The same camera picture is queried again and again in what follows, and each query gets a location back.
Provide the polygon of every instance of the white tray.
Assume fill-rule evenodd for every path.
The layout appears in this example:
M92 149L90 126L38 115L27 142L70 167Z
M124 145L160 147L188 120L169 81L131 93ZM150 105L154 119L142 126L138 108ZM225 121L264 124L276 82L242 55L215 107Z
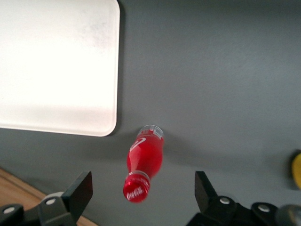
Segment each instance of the white tray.
M0 1L0 127L110 134L119 15L116 0Z

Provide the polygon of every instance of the red liquid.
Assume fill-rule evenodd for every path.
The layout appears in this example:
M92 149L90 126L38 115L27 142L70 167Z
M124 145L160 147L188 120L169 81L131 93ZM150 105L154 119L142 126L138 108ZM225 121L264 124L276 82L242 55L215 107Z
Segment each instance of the red liquid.
M130 202L141 202L147 197L150 179L155 176L163 160L163 132L148 129L139 133L127 155L129 176L124 185L124 196Z

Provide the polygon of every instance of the bottle cap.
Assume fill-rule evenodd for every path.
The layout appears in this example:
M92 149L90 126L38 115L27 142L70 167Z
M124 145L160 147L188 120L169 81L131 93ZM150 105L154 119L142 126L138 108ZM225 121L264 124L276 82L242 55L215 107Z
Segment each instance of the bottle cap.
M130 173L123 187L123 194L130 202L142 202L150 189L150 180L140 173Z

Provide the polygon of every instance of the coca-cola logo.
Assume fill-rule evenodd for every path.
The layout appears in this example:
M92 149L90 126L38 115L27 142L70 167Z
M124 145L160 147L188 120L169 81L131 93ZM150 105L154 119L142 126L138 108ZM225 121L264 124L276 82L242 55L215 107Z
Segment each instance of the coca-cola logo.
M134 191L127 193L127 199L131 200L131 199L133 199L133 198L135 198L135 197L137 197L137 196L139 196L143 193L144 193L144 190L142 190L141 186L139 186L139 187L135 188Z
M146 141L145 137L136 140L136 142L131 146L130 151L132 151L135 147L137 147L139 144L143 143L144 141Z

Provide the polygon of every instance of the screw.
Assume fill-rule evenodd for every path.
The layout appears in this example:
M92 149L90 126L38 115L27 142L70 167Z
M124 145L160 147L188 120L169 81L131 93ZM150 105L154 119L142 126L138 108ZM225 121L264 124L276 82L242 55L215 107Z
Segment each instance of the screw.
M222 197L222 198L220 199L220 202L221 202L222 204L225 204L225 205L230 204L230 200L229 200L228 198L226 198L226 197Z
M13 212L15 210L15 208L12 206L12 207L8 207L8 208L6 208L4 211L3 211L3 213L4 214L8 214L8 213L11 213L11 212Z
M55 203L55 199L49 199L46 201L46 205L52 205L53 203Z
M258 206L258 209L261 210L262 212L266 212L266 213L268 213L268 212L270 211L270 210L269 210L269 207L266 206L266 205L263 205L263 204L260 204L260 205Z

